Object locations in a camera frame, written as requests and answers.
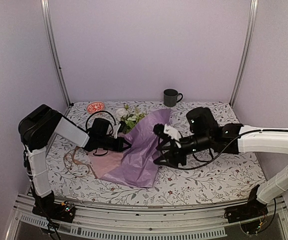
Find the purple pink wrapping paper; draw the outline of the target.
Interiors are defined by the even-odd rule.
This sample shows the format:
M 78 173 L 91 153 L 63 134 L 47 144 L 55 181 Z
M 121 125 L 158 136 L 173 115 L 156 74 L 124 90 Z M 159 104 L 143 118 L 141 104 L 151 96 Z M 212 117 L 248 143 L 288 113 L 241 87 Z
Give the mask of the purple pink wrapping paper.
M 171 110 L 155 110 L 146 115 L 125 135 L 132 146 L 124 152 L 109 151 L 104 156 L 88 153 L 91 170 L 97 179 L 135 188 L 151 188 L 158 167 L 153 160 L 159 156 L 156 150 L 158 137 L 153 128 L 156 124 L 168 124 Z

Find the green white flower sprig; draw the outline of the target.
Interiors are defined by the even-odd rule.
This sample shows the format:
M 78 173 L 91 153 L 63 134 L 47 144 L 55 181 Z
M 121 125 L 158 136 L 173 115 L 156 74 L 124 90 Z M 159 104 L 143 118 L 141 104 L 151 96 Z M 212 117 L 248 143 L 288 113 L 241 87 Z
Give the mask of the green white flower sprig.
M 146 115 L 146 112 L 141 112 L 138 107 L 131 107 L 125 104 L 122 108 L 120 120 L 126 123 L 123 130 L 124 134 L 129 133 Z

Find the white rose long stem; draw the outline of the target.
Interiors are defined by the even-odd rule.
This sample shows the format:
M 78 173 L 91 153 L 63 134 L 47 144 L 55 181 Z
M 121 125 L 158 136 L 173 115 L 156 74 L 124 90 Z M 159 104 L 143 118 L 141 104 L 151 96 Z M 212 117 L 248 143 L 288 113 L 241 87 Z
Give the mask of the white rose long stem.
M 130 106 L 125 104 L 124 107 L 118 108 L 115 115 L 119 121 L 124 121 L 130 129 L 136 125 L 136 115 L 130 112 Z

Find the red patterned ceramic bowl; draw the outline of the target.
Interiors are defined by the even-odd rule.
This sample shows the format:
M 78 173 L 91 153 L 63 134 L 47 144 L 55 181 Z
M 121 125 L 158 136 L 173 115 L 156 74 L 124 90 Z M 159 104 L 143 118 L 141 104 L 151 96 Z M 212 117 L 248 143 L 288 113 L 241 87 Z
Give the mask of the red patterned ceramic bowl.
M 96 113 L 98 111 L 103 111 L 105 109 L 105 104 L 103 102 L 99 102 L 99 101 L 94 101 L 94 102 L 91 102 L 86 110 L 89 114 L 93 114 L 93 113 Z

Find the dark grey metal mug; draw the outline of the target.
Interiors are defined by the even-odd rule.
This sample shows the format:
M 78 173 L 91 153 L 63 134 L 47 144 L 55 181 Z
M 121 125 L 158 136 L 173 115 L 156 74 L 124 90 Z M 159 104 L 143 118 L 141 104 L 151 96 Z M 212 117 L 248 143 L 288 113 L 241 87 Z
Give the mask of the dark grey metal mug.
M 175 89 L 166 89 L 163 92 L 163 103 L 167 107 L 174 107 L 183 99 L 183 94 Z

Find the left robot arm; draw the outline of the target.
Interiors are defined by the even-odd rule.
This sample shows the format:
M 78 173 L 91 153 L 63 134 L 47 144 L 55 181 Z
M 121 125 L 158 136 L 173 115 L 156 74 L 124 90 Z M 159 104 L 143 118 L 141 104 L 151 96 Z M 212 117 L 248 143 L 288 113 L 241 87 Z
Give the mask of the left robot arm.
M 131 147 L 131 143 L 120 136 L 125 126 L 123 121 L 108 121 L 97 117 L 92 125 L 87 124 L 81 128 L 45 104 L 22 119 L 18 132 L 24 147 L 24 167 L 35 199 L 34 209 L 47 217 L 69 215 L 73 211 L 73 206 L 54 202 L 54 193 L 49 184 L 46 150 L 53 135 L 59 135 L 87 152 L 103 149 L 122 153 Z

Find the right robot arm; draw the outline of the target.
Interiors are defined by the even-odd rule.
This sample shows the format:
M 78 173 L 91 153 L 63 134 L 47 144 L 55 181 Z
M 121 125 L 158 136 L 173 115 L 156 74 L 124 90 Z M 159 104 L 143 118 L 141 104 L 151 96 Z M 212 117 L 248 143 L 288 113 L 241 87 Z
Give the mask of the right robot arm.
M 262 205 L 288 190 L 288 165 L 264 180 L 254 152 L 288 155 L 288 128 L 270 129 L 228 122 L 207 107 L 177 112 L 191 135 L 178 142 L 143 128 L 122 160 L 129 184 L 144 186 L 145 205 L 215 204 L 241 199 L 242 214 L 253 218 Z

